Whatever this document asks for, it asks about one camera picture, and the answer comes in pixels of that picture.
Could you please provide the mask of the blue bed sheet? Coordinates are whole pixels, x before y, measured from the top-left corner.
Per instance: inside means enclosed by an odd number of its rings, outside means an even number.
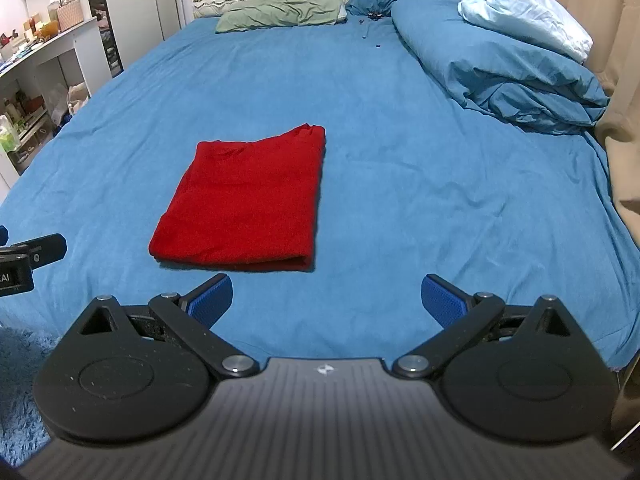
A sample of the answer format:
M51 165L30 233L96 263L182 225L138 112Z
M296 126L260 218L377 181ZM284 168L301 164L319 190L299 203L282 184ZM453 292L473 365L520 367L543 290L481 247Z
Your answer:
M106 84L1 206L19 242L65 258L1 301L5 326L65 333L94 297L144 304L202 270L148 245L202 141L326 129L314 268L235 273L216 333L255 359L393 359L436 334L422 278L511 304L558 296L610 367L639 348L639 252L589 134L522 131L465 110L390 20L219 35L200 18Z

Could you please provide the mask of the white desk shelf unit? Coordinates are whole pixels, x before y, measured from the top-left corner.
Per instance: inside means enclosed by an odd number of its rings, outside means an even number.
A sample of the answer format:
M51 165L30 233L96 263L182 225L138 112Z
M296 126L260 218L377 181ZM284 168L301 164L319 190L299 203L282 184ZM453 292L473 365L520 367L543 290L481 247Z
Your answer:
M61 65L60 58L66 56L76 60L79 77L89 96L94 96L112 79L95 18L61 32L1 72L3 99L13 90L21 90L30 98L41 96L44 99L43 106L37 108L36 116L28 122L27 132L21 136L17 147L17 151L25 152L27 157L20 162L9 154L1 154L2 196L8 195L44 144L54 137L54 133L47 128L52 125L54 118L56 89L61 86L68 88L73 84Z

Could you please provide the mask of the red knit sweater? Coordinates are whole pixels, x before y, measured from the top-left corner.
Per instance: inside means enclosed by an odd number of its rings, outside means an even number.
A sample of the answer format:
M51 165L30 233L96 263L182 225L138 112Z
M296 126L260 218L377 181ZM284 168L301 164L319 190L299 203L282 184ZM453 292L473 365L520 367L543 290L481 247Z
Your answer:
M326 130L198 144L149 242L161 262L306 271L314 260Z

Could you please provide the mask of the woven storage basket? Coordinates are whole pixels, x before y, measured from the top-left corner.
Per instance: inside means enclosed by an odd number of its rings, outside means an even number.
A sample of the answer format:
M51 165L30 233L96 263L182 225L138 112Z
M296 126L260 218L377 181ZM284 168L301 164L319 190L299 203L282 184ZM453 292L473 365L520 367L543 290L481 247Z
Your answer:
M84 14L79 0L70 0L68 3L59 6L56 9L56 16L58 17L58 28L61 32L66 32L66 30L84 21Z

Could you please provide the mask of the green pillow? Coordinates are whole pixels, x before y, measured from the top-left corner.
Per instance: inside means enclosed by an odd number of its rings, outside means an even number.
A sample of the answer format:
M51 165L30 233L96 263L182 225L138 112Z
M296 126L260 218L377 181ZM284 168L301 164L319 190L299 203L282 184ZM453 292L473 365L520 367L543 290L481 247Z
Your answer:
M246 0L230 6L215 32L246 32L258 28L335 25L347 20L342 0Z

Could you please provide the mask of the light blue blanket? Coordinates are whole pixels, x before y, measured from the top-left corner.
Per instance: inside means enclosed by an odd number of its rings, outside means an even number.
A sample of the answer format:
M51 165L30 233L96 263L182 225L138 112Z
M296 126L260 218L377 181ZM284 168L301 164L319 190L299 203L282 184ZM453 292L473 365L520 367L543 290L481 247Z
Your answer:
M458 0L461 17L473 24L536 44L584 64L593 39L556 0Z

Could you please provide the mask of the blue folded duvet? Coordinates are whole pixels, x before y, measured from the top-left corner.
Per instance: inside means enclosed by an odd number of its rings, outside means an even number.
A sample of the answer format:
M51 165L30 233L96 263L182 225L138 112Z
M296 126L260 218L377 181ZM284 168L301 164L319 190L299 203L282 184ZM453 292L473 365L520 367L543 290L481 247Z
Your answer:
M587 67L465 21L457 0L397 0L390 16L424 70L464 108L525 130L574 134L608 107Z

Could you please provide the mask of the white wardrobe cabinet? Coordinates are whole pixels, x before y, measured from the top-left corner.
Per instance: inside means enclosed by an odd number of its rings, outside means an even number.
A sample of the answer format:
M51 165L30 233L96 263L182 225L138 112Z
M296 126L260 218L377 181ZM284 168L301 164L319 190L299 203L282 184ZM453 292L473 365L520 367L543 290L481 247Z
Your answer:
M89 0L114 76L175 35L184 23L182 0Z

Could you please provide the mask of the blue shaggy rug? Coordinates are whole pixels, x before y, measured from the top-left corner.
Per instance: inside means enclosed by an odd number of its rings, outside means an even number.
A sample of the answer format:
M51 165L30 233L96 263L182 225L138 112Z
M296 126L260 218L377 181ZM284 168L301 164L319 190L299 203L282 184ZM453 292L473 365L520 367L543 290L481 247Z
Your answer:
M32 385L59 340L40 330L1 329L1 457L10 466L21 466L49 441Z

